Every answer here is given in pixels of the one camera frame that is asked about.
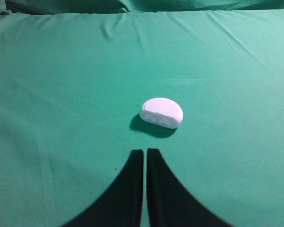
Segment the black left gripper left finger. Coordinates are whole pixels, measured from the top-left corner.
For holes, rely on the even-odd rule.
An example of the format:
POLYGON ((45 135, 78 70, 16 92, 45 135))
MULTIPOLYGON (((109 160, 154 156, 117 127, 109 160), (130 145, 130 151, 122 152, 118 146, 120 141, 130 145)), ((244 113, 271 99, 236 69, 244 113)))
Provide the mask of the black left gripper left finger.
POLYGON ((139 227, 143 202, 144 153, 132 150, 103 194, 65 227, 139 227))

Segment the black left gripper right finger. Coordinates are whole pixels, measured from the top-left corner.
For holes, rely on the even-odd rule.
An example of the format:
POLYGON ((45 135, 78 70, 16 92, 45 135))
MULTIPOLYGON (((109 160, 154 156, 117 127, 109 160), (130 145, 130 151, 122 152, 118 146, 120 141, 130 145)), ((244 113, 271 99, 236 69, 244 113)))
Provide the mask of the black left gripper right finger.
POLYGON ((151 227, 229 227, 192 196, 156 148, 147 150, 146 198, 151 227))

